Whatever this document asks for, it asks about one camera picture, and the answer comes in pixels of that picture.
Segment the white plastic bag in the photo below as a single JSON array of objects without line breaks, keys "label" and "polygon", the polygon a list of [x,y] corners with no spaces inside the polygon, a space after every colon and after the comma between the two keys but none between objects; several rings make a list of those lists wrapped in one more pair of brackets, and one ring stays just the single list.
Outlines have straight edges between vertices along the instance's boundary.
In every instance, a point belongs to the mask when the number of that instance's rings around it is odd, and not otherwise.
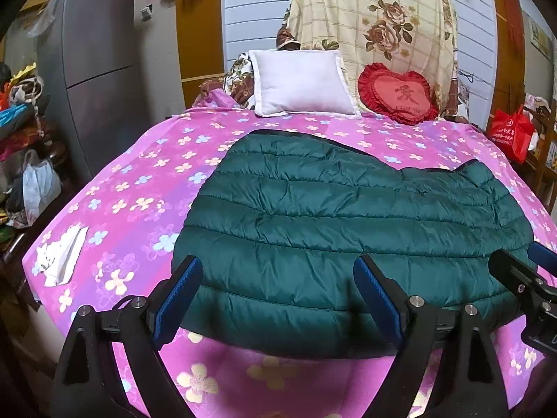
[{"label": "white plastic bag", "polygon": [[52,163],[40,160],[33,149],[25,152],[22,188],[28,225],[33,225],[61,194],[61,180]]}]

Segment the red heart-shaped cushion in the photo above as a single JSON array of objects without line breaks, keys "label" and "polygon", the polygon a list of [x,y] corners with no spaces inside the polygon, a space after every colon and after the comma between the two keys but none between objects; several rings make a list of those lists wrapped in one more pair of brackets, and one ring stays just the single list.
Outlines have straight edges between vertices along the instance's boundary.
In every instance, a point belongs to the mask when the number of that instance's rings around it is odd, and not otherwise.
[{"label": "red heart-shaped cushion", "polygon": [[362,70],[357,91],[362,105],[403,125],[417,125],[439,115],[430,84],[420,73],[395,73],[375,62]]}]

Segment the brown floral folded blanket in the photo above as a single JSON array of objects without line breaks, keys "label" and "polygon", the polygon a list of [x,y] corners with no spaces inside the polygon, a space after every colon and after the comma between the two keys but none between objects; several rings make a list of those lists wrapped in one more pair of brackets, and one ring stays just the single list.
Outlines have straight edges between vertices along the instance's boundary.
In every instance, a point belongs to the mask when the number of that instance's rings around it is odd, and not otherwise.
[{"label": "brown floral folded blanket", "polygon": [[[277,51],[297,51],[301,49],[301,43],[283,24],[277,32]],[[229,68],[228,72],[219,78],[210,78],[199,87],[199,95],[196,97],[194,106],[200,107],[203,102],[210,101],[210,94],[221,90],[231,97],[237,105],[252,109],[254,93],[254,72],[252,61],[248,52],[241,53]]]}]

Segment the pile of colourful clothes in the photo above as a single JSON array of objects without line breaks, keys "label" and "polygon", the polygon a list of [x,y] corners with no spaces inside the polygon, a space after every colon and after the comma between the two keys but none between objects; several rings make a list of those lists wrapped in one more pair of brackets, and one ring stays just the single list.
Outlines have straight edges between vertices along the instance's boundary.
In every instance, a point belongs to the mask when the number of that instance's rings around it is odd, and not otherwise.
[{"label": "pile of colourful clothes", "polygon": [[36,71],[33,62],[14,75],[1,62],[1,161],[43,140],[48,132],[44,112],[50,97]]}]

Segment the white square pillow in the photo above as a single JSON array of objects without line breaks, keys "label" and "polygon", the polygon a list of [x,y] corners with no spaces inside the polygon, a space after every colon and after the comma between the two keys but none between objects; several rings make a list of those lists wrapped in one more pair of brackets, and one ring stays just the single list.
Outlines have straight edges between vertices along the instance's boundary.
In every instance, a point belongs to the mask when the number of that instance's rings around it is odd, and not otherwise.
[{"label": "white square pillow", "polygon": [[260,117],[295,113],[359,119],[338,50],[251,50],[254,112]]}]

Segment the dark green puffer jacket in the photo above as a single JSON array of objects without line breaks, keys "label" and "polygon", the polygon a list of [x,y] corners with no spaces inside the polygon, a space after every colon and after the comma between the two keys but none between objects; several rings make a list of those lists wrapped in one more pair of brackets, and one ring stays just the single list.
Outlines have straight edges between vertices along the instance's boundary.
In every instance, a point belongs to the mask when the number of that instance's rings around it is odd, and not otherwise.
[{"label": "dark green puffer jacket", "polygon": [[392,352],[353,280],[368,255],[408,294],[443,310],[471,304],[489,329],[519,314],[488,271],[496,250],[522,261],[523,210],[491,170],[395,169],[335,141],[258,130],[199,189],[175,241],[202,283],[182,327],[226,345],[296,358]]}]

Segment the red shopping bag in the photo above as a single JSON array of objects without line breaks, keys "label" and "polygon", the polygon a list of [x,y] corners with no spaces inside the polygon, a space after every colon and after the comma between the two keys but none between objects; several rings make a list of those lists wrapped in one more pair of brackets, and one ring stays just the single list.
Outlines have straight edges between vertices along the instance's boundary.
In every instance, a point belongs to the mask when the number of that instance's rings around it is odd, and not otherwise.
[{"label": "red shopping bag", "polygon": [[500,148],[509,161],[522,164],[526,161],[534,125],[520,106],[508,114],[497,109],[488,130],[488,138]]}]

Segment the white paper sheet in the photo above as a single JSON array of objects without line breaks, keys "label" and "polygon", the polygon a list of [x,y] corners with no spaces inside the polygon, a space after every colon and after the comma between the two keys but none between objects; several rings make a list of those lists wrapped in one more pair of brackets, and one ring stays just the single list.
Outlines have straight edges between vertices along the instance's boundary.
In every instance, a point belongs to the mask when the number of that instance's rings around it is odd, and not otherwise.
[{"label": "white paper sheet", "polygon": [[70,282],[88,229],[87,226],[71,225],[59,240],[45,243],[37,248],[32,274],[35,276],[42,274],[46,288]]}]

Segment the grey refrigerator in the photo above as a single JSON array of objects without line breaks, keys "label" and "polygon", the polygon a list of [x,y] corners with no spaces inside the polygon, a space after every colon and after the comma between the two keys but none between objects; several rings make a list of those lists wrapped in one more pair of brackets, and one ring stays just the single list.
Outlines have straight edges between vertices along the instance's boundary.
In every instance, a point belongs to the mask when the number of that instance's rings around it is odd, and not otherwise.
[{"label": "grey refrigerator", "polygon": [[149,129],[134,0],[56,0],[38,38],[45,119],[85,185]]}]

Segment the cream rose-print quilt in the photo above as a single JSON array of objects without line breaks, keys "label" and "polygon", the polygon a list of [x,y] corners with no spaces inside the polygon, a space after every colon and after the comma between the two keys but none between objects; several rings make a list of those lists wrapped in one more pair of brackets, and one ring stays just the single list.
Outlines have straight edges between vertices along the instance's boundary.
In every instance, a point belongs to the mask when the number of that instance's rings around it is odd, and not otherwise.
[{"label": "cream rose-print quilt", "polygon": [[457,21],[450,0],[292,0],[286,23],[304,49],[339,50],[357,97],[367,65],[415,71],[439,109],[456,73]]}]

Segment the pink floral bed sheet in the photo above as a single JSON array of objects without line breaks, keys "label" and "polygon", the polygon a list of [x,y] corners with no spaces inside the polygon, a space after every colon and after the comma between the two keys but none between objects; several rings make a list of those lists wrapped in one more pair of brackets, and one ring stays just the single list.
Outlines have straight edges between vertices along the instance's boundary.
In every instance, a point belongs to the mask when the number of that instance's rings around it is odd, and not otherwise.
[{"label": "pink floral bed sheet", "polygon": [[[171,274],[175,241],[192,203],[228,150],[258,130],[338,142],[395,169],[455,170],[480,161],[508,189],[533,229],[533,242],[556,245],[549,213],[506,157],[472,125],[402,125],[372,113],[358,120],[316,115],[260,118],[222,97],[155,125],[105,167],[48,225],[24,258],[32,289],[62,333],[84,305],[108,310],[146,295]],[[46,288],[32,274],[36,250],[71,226],[88,232],[69,283]],[[511,405],[544,357],[521,341],[525,320],[493,329]],[[162,349],[185,403],[198,417],[359,417],[378,391],[392,354],[370,358],[296,358],[226,345],[185,328]]]}]

